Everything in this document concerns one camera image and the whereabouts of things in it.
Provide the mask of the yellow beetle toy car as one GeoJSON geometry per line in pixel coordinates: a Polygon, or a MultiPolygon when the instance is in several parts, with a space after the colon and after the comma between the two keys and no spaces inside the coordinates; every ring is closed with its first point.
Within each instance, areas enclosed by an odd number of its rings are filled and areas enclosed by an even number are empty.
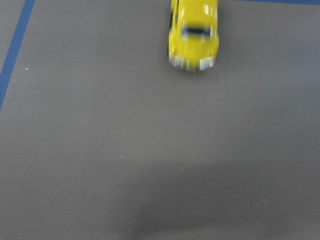
{"type": "Polygon", "coordinates": [[[204,71],[219,50],[217,0],[172,0],[168,32],[169,63],[186,71],[204,71]]]}

